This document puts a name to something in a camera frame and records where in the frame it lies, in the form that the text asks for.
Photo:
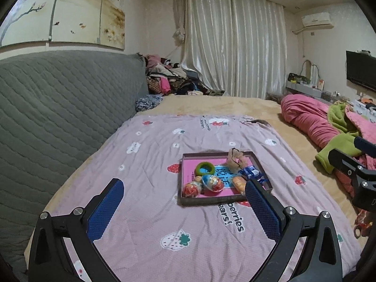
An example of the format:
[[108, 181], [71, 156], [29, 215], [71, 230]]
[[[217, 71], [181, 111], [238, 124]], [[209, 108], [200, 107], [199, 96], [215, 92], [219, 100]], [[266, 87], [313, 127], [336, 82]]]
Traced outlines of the shallow brown box tray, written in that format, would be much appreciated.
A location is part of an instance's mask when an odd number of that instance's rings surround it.
[[[211, 157], [211, 156], [226, 156], [227, 152], [202, 152], [202, 153], [185, 153], [183, 154], [182, 159], [185, 157]], [[227, 203], [234, 203], [234, 202], [245, 202], [247, 199], [244, 195], [239, 194], [236, 196], [227, 196], [227, 197], [209, 197], [209, 198], [200, 198], [199, 196], [195, 198], [185, 198], [182, 195], [183, 185], [182, 185], [182, 163], [181, 163], [181, 171], [179, 176], [180, 184], [178, 185], [178, 200], [181, 205], [183, 206], [207, 206], [213, 204], [227, 204]]]

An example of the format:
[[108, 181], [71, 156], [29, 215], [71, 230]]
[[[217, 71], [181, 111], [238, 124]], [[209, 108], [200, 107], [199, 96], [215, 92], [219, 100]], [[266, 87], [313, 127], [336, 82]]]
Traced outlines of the grey quilted headboard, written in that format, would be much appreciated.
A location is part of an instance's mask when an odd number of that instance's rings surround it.
[[136, 113], [139, 54], [55, 51], [1, 60], [1, 255], [16, 272], [38, 215]]

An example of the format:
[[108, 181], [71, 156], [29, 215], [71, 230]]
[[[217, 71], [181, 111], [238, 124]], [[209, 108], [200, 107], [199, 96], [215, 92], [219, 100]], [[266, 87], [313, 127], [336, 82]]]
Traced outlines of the pile of clothes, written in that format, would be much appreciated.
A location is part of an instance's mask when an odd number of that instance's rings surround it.
[[159, 55], [144, 55], [150, 94], [223, 96], [224, 90], [209, 89], [195, 71], [184, 70], [179, 63]]

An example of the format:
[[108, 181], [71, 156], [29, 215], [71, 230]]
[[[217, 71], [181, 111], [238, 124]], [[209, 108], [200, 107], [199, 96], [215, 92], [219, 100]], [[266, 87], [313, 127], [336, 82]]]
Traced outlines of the blue red chocolate egg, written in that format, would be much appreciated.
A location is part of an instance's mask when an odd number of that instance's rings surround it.
[[224, 183], [214, 174], [205, 174], [201, 180], [204, 187], [211, 192], [219, 193], [224, 189]]

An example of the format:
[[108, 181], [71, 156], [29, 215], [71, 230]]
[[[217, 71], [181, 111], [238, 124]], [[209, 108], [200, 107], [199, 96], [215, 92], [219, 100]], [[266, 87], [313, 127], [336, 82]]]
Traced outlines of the floral wall painting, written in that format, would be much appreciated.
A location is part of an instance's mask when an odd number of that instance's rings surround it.
[[1, 46], [35, 41], [123, 49], [124, 0], [17, 0], [1, 25]]

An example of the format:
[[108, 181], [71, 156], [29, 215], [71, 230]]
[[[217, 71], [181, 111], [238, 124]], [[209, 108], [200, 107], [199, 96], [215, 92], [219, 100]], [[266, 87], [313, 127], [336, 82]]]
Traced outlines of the pink children's book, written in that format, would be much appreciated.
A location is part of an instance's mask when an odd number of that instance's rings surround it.
[[215, 167], [215, 175], [219, 177], [224, 183], [224, 189], [219, 193], [214, 193], [209, 189], [203, 187], [200, 198], [209, 198], [209, 197], [227, 197], [227, 196], [236, 196], [240, 192], [235, 189], [232, 179], [235, 176], [240, 176], [240, 173], [233, 174], [226, 164], [226, 156], [211, 156], [211, 157], [185, 157], [182, 162], [182, 185], [194, 181], [195, 169], [201, 162], [210, 162]]

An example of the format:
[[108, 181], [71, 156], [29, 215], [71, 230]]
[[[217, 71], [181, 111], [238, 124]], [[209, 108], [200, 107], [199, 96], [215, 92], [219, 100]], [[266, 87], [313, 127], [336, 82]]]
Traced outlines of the cluttered side desk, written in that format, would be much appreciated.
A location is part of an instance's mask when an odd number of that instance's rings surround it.
[[300, 73], [289, 73], [286, 81], [286, 89], [292, 93], [304, 94], [316, 98], [322, 102], [349, 102], [350, 99], [339, 92], [324, 90], [325, 82], [321, 79], [319, 67], [310, 60], [302, 63]]

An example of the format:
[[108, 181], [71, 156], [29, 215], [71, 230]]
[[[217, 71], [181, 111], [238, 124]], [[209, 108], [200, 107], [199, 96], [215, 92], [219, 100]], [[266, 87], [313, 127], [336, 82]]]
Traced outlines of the green fleece garment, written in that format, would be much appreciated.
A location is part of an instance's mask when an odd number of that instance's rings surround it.
[[329, 163], [329, 152], [338, 149], [350, 157], [359, 157], [362, 154], [354, 145], [356, 137], [361, 137], [359, 129], [351, 122], [346, 113], [349, 112], [347, 104], [336, 102], [328, 108], [327, 119], [339, 133], [331, 138], [328, 144], [315, 156], [324, 170], [331, 174], [334, 167]]

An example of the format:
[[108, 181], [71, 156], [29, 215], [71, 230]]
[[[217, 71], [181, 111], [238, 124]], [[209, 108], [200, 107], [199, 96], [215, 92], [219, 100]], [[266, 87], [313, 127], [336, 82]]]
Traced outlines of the dark floral cloth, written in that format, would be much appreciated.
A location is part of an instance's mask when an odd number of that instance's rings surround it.
[[162, 100], [163, 97], [161, 95], [147, 94], [136, 101], [135, 109], [137, 112], [152, 110], [158, 106]]

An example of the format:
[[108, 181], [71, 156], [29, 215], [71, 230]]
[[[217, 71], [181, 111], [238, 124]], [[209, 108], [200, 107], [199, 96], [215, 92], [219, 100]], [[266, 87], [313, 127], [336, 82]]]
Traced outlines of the small blue Oreo pack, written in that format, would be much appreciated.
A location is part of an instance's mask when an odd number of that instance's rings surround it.
[[244, 176], [247, 180], [251, 180], [251, 179], [258, 180], [262, 177], [262, 174], [253, 165], [243, 167], [242, 169], [239, 170], [239, 173], [242, 176]]

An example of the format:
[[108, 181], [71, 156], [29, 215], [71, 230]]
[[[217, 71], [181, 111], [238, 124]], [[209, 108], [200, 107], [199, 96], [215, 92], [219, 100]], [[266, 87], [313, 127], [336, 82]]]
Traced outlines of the pink strawberry print blanket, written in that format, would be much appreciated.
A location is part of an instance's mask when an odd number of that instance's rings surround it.
[[113, 178], [124, 198], [97, 246], [122, 281], [249, 281], [273, 248], [254, 212], [237, 203], [178, 205], [186, 153], [254, 152], [273, 194], [300, 213], [332, 215], [344, 273], [361, 246], [320, 181], [265, 121], [249, 117], [137, 116], [126, 121], [59, 191], [53, 215], [85, 206]]

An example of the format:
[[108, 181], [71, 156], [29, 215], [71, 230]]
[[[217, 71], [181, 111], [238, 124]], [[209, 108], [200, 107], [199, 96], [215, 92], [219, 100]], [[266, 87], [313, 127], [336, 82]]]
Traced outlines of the beige lace scrunchie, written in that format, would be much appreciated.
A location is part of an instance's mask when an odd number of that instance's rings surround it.
[[226, 165], [233, 174], [236, 174], [243, 168], [248, 167], [249, 161], [243, 152], [236, 148], [231, 148], [227, 155]]

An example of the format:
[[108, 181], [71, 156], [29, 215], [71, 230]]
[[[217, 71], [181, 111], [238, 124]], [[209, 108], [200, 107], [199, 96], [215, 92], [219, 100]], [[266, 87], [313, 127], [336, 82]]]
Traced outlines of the white air conditioner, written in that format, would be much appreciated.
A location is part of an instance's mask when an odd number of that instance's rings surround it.
[[313, 13], [302, 16], [302, 24], [305, 28], [333, 28], [328, 12]]

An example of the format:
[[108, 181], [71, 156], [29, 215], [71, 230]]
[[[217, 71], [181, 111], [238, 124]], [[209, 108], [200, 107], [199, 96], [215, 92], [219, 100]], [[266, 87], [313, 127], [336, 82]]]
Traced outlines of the yellow cracker pack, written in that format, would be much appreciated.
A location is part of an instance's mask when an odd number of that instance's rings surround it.
[[232, 182], [233, 182], [233, 186], [235, 187], [235, 189], [240, 194], [244, 195], [245, 194], [245, 185], [246, 185], [247, 181], [241, 176], [235, 176], [235, 177], [233, 177]]

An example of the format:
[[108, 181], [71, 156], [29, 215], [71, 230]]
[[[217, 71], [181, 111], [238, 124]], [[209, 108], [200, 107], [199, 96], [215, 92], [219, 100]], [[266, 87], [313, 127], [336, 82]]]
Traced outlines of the white striped curtain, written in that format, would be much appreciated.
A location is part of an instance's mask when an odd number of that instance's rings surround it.
[[284, 7], [269, 0], [173, 0], [182, 66], [225, 95], [262, 98], [286, 80]]

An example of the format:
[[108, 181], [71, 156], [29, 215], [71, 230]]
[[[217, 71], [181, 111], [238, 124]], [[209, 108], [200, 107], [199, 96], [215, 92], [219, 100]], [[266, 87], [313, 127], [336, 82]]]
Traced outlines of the black wall television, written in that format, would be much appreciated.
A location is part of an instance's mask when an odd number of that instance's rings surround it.
[[375, 92], [376, 58], [363, 53], [346, 51], [346, 76], [350, 82]]

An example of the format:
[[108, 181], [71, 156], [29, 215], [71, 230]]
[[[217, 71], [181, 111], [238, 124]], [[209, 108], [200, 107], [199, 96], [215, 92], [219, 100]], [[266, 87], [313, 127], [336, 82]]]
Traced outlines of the pink folded quilt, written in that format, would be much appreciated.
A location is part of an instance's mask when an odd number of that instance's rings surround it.
[[[349, 112], [346, 115], [359, 129], [361, 137], [374, 144], [375, 124], [366, 119], [366, 117], [357, 114], [355, 109], [351, 108], [349, 104], [347, 106]], [[321, 150], [335, 134], [339, 133], [333, 125], [329, 124], [327, 119], [328, 108], [330, 106], [314, 98], [302, 94], [289, 94], [282, 99], [280, 107], [284, 120], [307, 134]], [[375, 159], [371, 156], [362, 152], [355, 159], [367, 169], [375, 169]], [[347, 193], [353, 197], [354, 189], [351, 185], [350, 177], [337, 169], [334, 169], [332, 173], [336, 175]]]

